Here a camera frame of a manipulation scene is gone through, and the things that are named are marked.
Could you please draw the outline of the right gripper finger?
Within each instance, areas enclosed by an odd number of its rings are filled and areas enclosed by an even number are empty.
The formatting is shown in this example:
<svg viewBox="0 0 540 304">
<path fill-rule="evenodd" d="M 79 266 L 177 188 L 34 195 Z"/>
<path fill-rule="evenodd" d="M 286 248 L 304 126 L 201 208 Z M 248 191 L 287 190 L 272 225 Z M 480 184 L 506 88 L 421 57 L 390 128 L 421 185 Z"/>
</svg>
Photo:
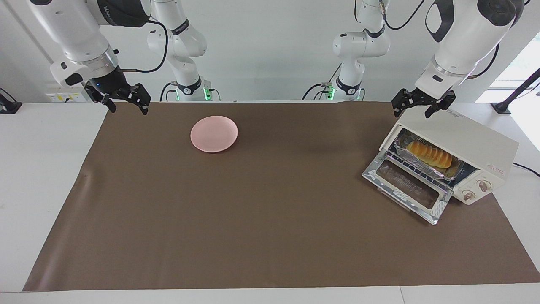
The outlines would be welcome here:
<svg viewBox="0 0 540 304">
<path fill-rule="evenodd" d="M 102 94 L 98 91 L 94 91 L 94 101 L 96 103 L 102 104 L 103 106 L 106 106 L 106 108 L 108 108 L 108 111 L 112 113 L 116 112 L 116 105 L 110 98 L 109 94 Z"/>
<path fill-rule="evenodd" d="M 129 87 L 128 103 L 137 106 L 143 115 L 147 115 L 150 102 L 151 96 L 141 83 Z"/>
</svg>

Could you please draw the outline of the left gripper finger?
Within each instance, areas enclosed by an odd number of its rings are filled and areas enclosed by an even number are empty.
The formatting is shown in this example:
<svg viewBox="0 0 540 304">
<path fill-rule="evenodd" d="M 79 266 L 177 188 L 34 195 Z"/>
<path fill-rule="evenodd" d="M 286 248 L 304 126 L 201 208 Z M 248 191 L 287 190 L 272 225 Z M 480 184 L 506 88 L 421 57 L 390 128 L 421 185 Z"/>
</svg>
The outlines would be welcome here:
<svg viewBox="0 0 540 304">
<path fill-rule="evenodd" d="M 412 102 L 412 94 L 407 90 L 400 90 L 392 99 L 391 104 L 394 110 L 394 117 L 398 118 Z"/>
<path fill-rule="evenodd" d="M 446 111 L 453 104 L 455 99 L 455 94 L 446 94 L 441 100 L 431 102 L 428 109 L 424 112 L 425 118 L 429 119 L 438 111 Z"/>
</svg>

